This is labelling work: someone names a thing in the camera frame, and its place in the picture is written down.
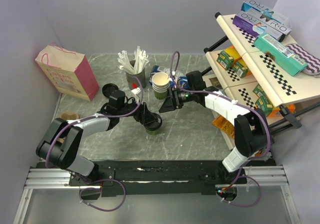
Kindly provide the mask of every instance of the stack of paper cups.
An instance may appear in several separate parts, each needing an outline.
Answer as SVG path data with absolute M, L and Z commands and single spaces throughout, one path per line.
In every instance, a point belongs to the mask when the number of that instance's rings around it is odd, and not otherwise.
M 152 77 L 152 88 L 156 99 L 165 99 L 168 95 L 169 75 L 166 73 L 155 73 Z

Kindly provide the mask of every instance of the snack box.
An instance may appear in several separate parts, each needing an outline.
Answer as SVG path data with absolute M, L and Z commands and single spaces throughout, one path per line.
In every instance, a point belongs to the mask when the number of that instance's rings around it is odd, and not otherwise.
M 258 98 L 260 98 L 261 96 L 267 97 L 260 84 L 257 84 L 257 86 L 253 89 L 253 92 Z
M 269 8 L 258 1 L 247 0 L 247 1 L 243 2 L 242 7 L 241 7 L 242 11 L 247 11 L 250 8 L 254 8 L 254 9 L 258 10 L 259 12 L 261 12 L 264 16 L 266 16 L 270 19 L 273 19 L 275 21 L 278 21 L 278 22 L 291 28 L 290 21 L 289 21 L 288 17 L 284 16 L 283 14 L 281 14 L 279 12 L 274 11 L 272 8 Z
M 265 94 L 265 92 L 264 92 L 264 90 L 262 89 L 262 87 L 260 86 L 260 84 L 258 84 L 254 89 L 253 89 L 253 92 L 254 92 L 254 94 L 258 97 L 258 98 L 260 98 L 260 97 L 264 97 L 264 98 L 266 98 L 267 100 L 269 100 L 269 98 L 268 98 L 268 96 Z M 290 112 L 292 112 L 292 113 L 294 113 L 295 112 L 295 105 L 294 104 L 289 104 L 289 105 L 285 105 L 285 107 L 287 107 L 289 110 L 290 110 Z M 269 115 L 268 115 L 268 117 L 281 117 L 282 115 L 281 115 L 281 113 L 280 113 L 280 109 L 278 108 L 278 107 L 274 107 L 273 106 L 273 109 L 272 109 L 272 111 L 269 113 Z
M 266 25 L 274 28 L 275 30 L 279 31 L 282 35 L 281 38 L 279 39 L 279 42 L 282 42 L 284 38 L 290 34 L 291 28 L 288 26 L 274 20 L 274 19 L 269 19 L 268 17 L 265 17 L 262 13 L 260 13 L 258 10 L 254 8 L 250 8 L 246 11 L 246 13 L 250 14 L 251 16 L 257 18 L 261 22 L 264 22 Z
M 258 98 L 254 104 L 257 108 L 261 109 L 264 112 L 266 117 L 269 116 L 269 114 L 272 112 L 274 108 L 270 100 L 264 96 Z
M 232 69 L 240 78 L 244 78 L 251 74 L 251 71 L 249 70 L 243 59 L 235 62 Z
M 269 34 L 259 35 L 254 41 L 255 47 L 271 57 L 277 65 L 291 76 L 295 76 L 307 67 L 307 63 L 289 48 L 283 46 Z
M 225 70 L 230 69 L 236 61 L 241 59 L 241 56 L 236 51 L 233 46 L 226 48 L 225 50 L 221 51 L 218 59 L 216 60 L 222 68 Z
M 244 11 L 237 13 L 234 16 L 232 23 L 254 37 L 257 37 L 263 33 L 268 33 L 276 40 L 282 41 L 285 38 L 285 35 L 283 35 L 281 32 Z

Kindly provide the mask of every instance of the paper bag handle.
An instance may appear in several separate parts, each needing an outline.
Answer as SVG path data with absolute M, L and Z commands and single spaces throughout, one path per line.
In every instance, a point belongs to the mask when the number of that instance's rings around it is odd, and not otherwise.
M 56 49 L 62 51 L 62 52 L 65 52 L 65 53 L 73 53 L 73 54 L 76 54 L 75 52 L 69 52 L 69 51 L 64 51 L 64 49 L 62 47 L 60 47 L 56 42 L 52 42 L 50 44 L 50 46 L 52 47 L 55 47 Z
M 61 69 L 60 67 L 53 66 L 53 65 L 50 65 L 50 64 L 49 64 L 49 56 L 48 56 L 47 53 L 45 53 L 44 55 L 42 55 L 41 63 L 46 64 L 46 65 L 51 66 L 51 67 L 55 67 L 55 68 Z

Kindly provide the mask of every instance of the marble table surface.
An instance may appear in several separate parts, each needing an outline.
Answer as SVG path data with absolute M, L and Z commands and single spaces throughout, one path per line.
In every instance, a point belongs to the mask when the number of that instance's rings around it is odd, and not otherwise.
M 87 55 L 100 89 L 93 101 L 88 102 L 63 94 L 56 116 L 65 111 L 77 112 L 80 117 L 94 114 L 108 101 L 101 92 L 107 83 L 116 84 L 131 97 L 125 73 L 119 70 L 116 54 Z M 169 67 L 171 55 L 149 55 L 150 66 Z M 186 73 L 203 71 L 209 67 L 204 55 L 182 55 L 178 70 Z M 151 112 L 158 112 L 162 101 L 155 98 L 149 82 L 143 100 Z M 182 109 L 162 113 L 162 128 L 158 135 L 146 133 L 143 125 L 133 117 L 120 119 L 118 125 L 107 132 L 83 138 L 79 153 L 91 160 L 221 160 L 229 153 L 221 131 L 216 128 L 209 109 L 196 103 L 186 103 Z

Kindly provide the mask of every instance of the black and white checkered pattern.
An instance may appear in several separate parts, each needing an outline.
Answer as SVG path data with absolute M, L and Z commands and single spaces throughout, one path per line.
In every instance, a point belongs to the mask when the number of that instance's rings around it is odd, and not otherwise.
M 244 38 L 248 41 L 249 44 L 251 44 L 251 47 L 255 47 L 254 46 L 254 42 L 255 42 L 255 37 L 252 36 L 251 34 L 248 34 L 247 32 L 245 32 L 243 29 L 238 28 L 241 31 L 241 34 L 244 36 Z
M 251 101 L 251 98 L 249 97 L 249 94 L 247 92 L 247 90 L 245 88 L 243 89 L 238 89 L 241 97 L 243 98 L 243 100 L 245 101 L 246 106 L 250 107 L 250 108 L 255 108 L 255 103 L 253 103 Z
M 286 95 L 290 96 L 291 94 L 296 94 L 292 87 L 288 85 L 288 81 L 286 81 L 282 74 L 279 74 L 279 70 L 276 65 L 273 63 L 273 60 L 265 55 L 260 55 L 263 63 L 266 64 L 266 67 L 269 69 L 270 73 L 273 74 L 273 77 L 277 80 L 278 84 L 281 85 L 281 88 L 285 91 Z
M 232 82 L 240 81 L 239 76 L 232 69 L 228 69 L 227 73 L 229 74 L 229 77 L 231 78 Z

